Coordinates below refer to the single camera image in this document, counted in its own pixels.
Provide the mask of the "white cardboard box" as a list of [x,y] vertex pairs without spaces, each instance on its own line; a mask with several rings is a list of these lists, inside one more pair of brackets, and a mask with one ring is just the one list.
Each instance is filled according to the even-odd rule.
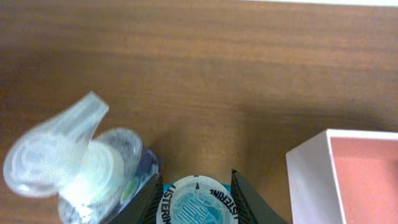
[[397,133],[327,129],[286,161],[294,223],[397,223]]

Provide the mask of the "clear pump soap bottle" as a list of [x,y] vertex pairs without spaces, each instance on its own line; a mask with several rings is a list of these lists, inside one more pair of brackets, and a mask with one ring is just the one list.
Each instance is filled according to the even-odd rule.
[[16,194],[58,196],[63,223],[108,223],[159,171],[153,152],[128,128],[96,129],[109,110],[90,92],[28,130],[10,148],[3,175]]

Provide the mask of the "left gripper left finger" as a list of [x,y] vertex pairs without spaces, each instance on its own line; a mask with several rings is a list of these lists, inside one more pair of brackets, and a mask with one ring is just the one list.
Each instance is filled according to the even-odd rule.
[[156,173],[109,224],[156,224],[157,209],[163,194],[163,178]]

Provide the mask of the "blue mouthwash bottle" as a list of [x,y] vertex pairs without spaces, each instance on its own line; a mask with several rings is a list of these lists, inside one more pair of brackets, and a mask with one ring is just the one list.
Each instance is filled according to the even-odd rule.
[[157,224],[238,224],[229,188],[203,175],[184,177],[164,187]]

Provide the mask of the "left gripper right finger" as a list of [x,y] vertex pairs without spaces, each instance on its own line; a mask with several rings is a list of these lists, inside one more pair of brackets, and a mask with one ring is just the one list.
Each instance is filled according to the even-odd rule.
[[238,223],[243,224],[287,224],[255,188],[237,170],[231,171],[231,196],[236,204]]

